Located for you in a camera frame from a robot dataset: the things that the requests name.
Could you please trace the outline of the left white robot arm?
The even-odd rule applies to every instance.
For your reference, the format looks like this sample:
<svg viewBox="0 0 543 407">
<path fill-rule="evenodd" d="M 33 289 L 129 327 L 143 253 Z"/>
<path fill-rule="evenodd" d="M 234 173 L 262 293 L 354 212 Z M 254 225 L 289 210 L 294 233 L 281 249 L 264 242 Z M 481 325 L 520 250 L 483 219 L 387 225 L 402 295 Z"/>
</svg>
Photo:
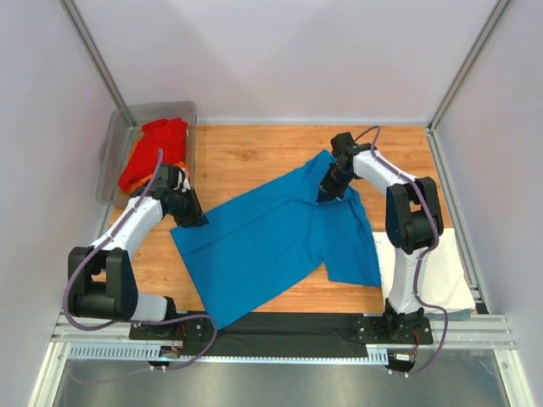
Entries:
<svg viewBox="0 0 543 407">
<path fill-rule="evenodd" d="M 176 335 L 181 318 L 174 300 L 140 291 L 132 269 L 143 240 L 167 215 L 183 228 L 209 223 L 188 171 L 159 164 L 101 237 L 70 251 L 62 308 L 73 327 L 91 332 L 115 322 L 132 322 L 148 326 L 159 340 Z"/>
</svg>

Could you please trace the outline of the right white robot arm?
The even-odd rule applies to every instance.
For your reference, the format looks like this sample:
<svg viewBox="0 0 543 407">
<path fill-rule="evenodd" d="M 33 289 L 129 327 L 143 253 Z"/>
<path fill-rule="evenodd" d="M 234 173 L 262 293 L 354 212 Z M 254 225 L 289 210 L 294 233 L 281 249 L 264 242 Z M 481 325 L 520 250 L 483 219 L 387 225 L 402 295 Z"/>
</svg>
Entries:
<svg viewBox="0 0 543 407">
<path fill-rule="evenodd" d="M 428 258 L 444 230 L 434 179 L 399 169 L 375 142 L 360 144 L 349 132 L 333 137 L 331 147 L 336 161 L 322 179 L 316 201 L 340 200 L 354 179 L 368 180 L 386 198 L 385 231 L 395 248 L 394 279 L 384 312 L 355 318 L 359 342 L 432 343 L 421 293 Z"/>
</svg>

